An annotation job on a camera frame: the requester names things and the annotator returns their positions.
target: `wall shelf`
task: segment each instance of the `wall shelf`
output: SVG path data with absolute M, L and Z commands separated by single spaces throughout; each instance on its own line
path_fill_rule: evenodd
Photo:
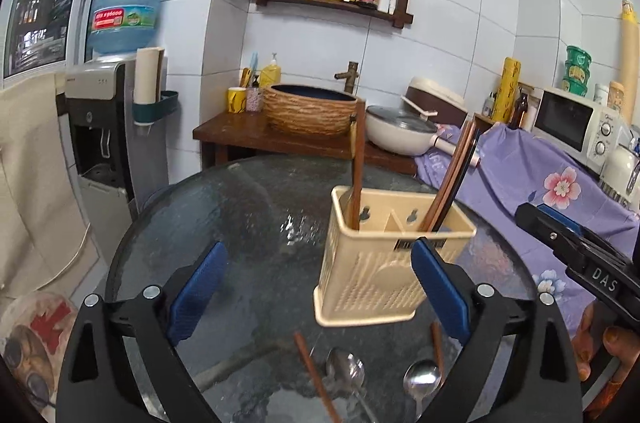
M 414 22 L 414 16 L 409 13 L 401 13 L 396 9 L 393 15 L 389 13 L 383 13 L 377 9 L 365 8 L 352 4 L 350 2 L 342 2 L 340 0 L 255 0 L 258 6 L 266 6 L 269 2 L 286 2 L 290 4 L 302 4 L 306 6 L 318 6 L 321 8 L 338 9 L 341 11 L 348 11 L 350 13 L 357 13 L 359 15 L 366 15 L 368 17 L 377 18 L 391 22 L 394 27 L 402 28 L 405 24 L 412 24 Z

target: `sink basin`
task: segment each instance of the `sink basin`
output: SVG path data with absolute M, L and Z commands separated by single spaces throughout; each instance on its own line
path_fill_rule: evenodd
M 270 85 L 264 89 L 264 113 L 277 130 L 301 135 L 340 136 L 356 110 L 352 94 L 311 85 Z

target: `wooden counter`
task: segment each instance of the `wooden counter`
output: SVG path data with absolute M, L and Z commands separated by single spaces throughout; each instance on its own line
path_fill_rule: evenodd
M 236 146 L 282 154 L 327 156 L 350 159 L 348 136 L 337 138 L 299 136 L 279 132 L 267 125 L 260 113 L 231 114 L 223 112 L 193 130 L 193 138 L 202 142 L 203 166 L 228 162 L 228 147 Z M 415 175 L 412 157 L 386 152 L 367 143 L 364 161 L 367 165 L 387 168 L 399 174 Z

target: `bronze faucet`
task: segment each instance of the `bronze faucet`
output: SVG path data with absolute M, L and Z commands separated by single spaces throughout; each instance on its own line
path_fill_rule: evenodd
M 349 70 L 347 72 L 339 72 L 334 75 L 336 80 L 344 80 L 344 91 L 349 94 L 353 94 L 353 86 L 356 83 L 358 77 L 358 63 L 349 62 Z

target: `microwave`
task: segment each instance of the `microwave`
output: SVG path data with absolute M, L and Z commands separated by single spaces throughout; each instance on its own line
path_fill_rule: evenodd
M 545 88 L 531 133 L 600 175 L 618 144 L 631 142 L 620 113 L 558 88 Z

